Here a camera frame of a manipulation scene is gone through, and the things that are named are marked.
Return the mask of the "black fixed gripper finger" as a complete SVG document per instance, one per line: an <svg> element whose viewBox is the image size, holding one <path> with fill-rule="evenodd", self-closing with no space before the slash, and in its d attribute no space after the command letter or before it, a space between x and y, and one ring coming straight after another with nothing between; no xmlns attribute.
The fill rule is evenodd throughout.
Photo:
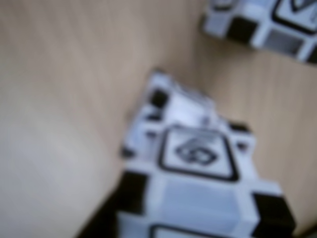
<svg viewBox="0 0 317 238"><path fill-rule="evenodd" d="M114 190L76 238L117 238L119 196L119 189Z"/></svg>

